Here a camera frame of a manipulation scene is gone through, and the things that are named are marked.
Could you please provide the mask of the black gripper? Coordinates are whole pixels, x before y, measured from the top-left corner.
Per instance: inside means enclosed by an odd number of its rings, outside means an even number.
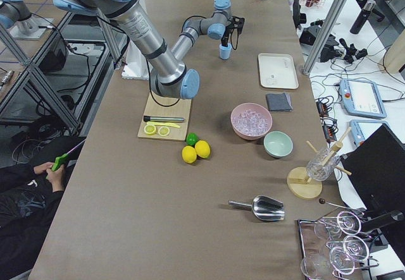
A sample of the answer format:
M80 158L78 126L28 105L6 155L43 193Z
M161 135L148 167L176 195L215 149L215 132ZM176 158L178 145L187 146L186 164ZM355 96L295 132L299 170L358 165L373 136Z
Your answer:
M226 39L228 40L232 36L235 29L237 30L237 36L239 36L242 33L244 22L245 18L233 16L226 26Z

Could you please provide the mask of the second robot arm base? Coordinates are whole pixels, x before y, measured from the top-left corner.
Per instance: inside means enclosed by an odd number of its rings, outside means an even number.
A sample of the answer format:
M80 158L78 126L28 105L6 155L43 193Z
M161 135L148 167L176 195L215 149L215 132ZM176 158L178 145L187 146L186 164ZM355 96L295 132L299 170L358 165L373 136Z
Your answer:
M1 26L19 40L39 40L53 19L36 18L23 0L1 0Z

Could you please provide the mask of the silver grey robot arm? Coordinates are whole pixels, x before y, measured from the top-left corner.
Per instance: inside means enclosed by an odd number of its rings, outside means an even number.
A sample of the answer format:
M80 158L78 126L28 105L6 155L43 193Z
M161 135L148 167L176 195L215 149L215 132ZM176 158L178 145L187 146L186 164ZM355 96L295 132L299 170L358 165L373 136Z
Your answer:
M220 40L220 57L228 58L232 45L228 43L233 30L241 32L244 19L232 15L230 0L214 0L209 18L186 20L176 44L168 48L140 0L53 0L57 8L81 15L104 14L117 22L145 59L153 66L151 90L161 97L192 99L199 90L200 78L194 69L182 61L201 35Z

